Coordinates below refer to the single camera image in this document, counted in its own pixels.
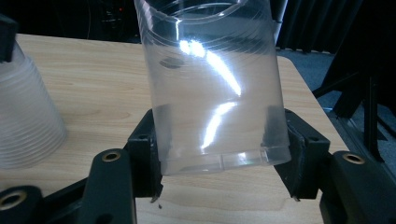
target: black metal bracket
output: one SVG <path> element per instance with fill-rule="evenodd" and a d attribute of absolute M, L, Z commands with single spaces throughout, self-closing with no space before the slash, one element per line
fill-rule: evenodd
<path fill-rule="evenodd" d="M 289 110 L 286 118 L 292 160 L 275 169 L 291 197 L 315 199 L 320 189 L 325 223 L 396 223 L 396 184 L 377 161 L 331 155 L 323 135 Z M 136 223 L 134 198 L 156 200 L 163 190 L 157 153 L 150 110 L 124 149 L 93 159 L 88 178 L 45 198 L 32 186 L 0 192 L 0 223 Z"/>

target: stacked plastic cup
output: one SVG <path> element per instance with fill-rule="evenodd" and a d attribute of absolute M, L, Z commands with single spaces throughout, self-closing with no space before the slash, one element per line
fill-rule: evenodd
<path fill-rule="evenodd" d="M 16 44 L 12 62 L 0 63 L 0 169 L 33 166 L 65 137 L 34 62 Z"/>
<path fill-rule="evenodd" d="M 134 0 L 163 175 L 290 160 L 268 0 Z"/>

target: ribbed plastic cup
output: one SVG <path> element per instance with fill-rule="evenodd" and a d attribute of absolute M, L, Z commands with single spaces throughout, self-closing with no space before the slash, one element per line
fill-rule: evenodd
<path fill-rule="evenodd" d="M 66 138 L 64 123 L 34 62 L 16 44 L 0 63 L 0 169 L 31 167 Z"/>
<path fill-rule="evenodd" d="M 267 0 L 134 0 L 163 175 L 290 160 Z"/>

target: black equipment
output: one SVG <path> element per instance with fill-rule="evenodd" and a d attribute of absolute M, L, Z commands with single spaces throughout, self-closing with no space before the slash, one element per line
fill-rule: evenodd
<path fill-rule="evenodd" d="M 396 115 L 395 10 L 396 5 L 390 0 L 362 1 L 321 87 L 313 91 L 317 98 L 341 91 L 333 108 L 340 118 L 350 119 L 363 102 L 363 142 L 378 161 L 383 160 L 378 151 L 377 122 L 384 121 L 377 117 L 377 104 L 387 106 Z"/>
<path fill-rule="evenodd" d="M 315 199 L 321 189 L 325 223 L 396 223 L 396 185 L 378 162 L 348 151 L 331 155 L 329 140 L 293 112 L 285 114 L 292 160 L 275 169 L 291 197 Z M 0 223 L 136 223 L 134 198 L 155 201 L 161 180 L 150 110 L 124 149 L 93 159 L 88 178 L 45 198 L 33 186 L 0 192 Z"/>

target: clear plastic cup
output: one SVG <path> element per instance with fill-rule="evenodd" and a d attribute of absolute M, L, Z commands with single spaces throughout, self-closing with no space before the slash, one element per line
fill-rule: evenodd
<path fill-rule="evenodd" d="M 163 175 L 290 160 L 267 0 L 134 0 Z"/>
<path fill-rule="evenodd" d="M 12 62 L 0 63 L 0 169 L 33 166 L 65 138 L 64 123 L 34 62 L 16 44 Z"/>

